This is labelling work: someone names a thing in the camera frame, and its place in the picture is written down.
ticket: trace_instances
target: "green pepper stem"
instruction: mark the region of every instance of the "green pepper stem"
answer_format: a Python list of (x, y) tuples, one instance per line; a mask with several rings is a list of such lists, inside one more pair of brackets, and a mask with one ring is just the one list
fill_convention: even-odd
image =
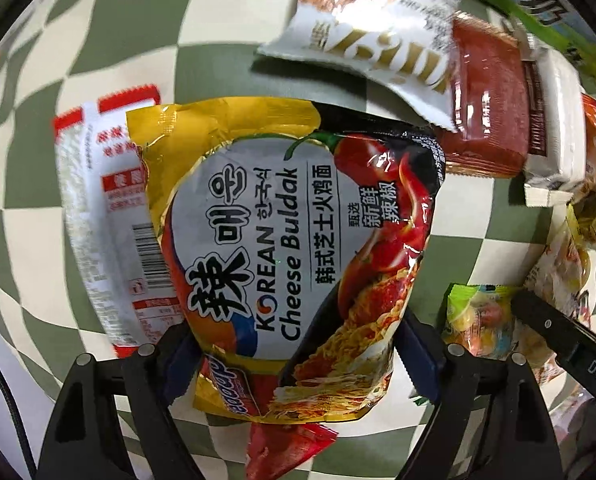
[(329, 132), (310, 133), (309, 135), (304, 136), (302, 139), (296, 140), (296, 142), (294, 142), (289, 149), (287, 149), (287, 151), (284, 153), (284, 160), (288, 161), (291, 159), (294, 156), (294, 151), (296, 148), (306, 140), (310, 139), (318, 140), (318, 142), (323, 143), (333, 155), (334, 150), (336, 149), (338, 143), (342, 140), (342, 137), (336, 134), (330, 134)]

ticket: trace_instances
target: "brand logo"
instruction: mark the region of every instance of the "brand logo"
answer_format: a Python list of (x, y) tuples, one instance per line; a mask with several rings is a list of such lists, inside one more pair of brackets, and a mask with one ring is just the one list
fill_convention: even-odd
[(222, 361), (211, 355), (206, 357), (214, 386), (220, 392), (227, 409), (241, 415), (260, 415), (245, 374), (238, 368), (227, 368)]

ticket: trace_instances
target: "red plastic wrapper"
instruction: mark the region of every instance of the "red plastic wrapper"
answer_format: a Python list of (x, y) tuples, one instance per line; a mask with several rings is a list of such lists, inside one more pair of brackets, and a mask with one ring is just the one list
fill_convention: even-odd
[(252, 423), (247, 480), (276, 480), (333, 444), (338, 434), (321, 424)]
[(464, 12), (454, 18), (454, 41), (458, 132), (437, 130), (447, 171), (513, 177), (523, 169), (529, 148), (529, 102), (518, 42)]

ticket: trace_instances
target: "brown plastic package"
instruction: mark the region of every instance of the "brown plastic package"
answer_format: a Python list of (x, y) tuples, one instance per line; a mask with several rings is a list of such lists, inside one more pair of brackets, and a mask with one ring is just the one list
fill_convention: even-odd
[(509, 178), (524, 166), (529, 103), (518, 42), (474, 16), (454, 18), (456, 134), (437, 129), (447, 171)]

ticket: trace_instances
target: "checkered tablecloth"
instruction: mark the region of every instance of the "checkered tablecloth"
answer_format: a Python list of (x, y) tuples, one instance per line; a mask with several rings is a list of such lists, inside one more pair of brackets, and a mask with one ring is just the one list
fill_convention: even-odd
[[(296, 0), (36, 0), (0, 48), (0, 332), (55, 399), (74, 358), (114, 353), (89, 303), (66, 237), (51, 120), (82, 102), (155, 83), (163, 102), (275, 95), (343, 105), (420, 122), (388, 90), (362, 78), (255, 56), (276, 37)], [(492, 22), (474, 0), (463, 10)], [(521, 284), (561, 210), (522, 205), (522, 181), (449, 175), (410, 301), (435, 323), (452, 282)], [(588, 282), (596, 330), (596, 253)], [(569, 391), (558, 378), (549, 405)], [(336, 424), (338, 441), (287, 478), (392, 478), (430, 407), (408, 399), (398, 361), (389, 393), (365, 418)], [(126, 399), (118, 399), (132, 459), (146, 466)], [(188, 396), (172, 408), (208, 480), (241, 480), (248, 425), (196, 412)], [(461, 455), (467, 456), (465, 448)]]

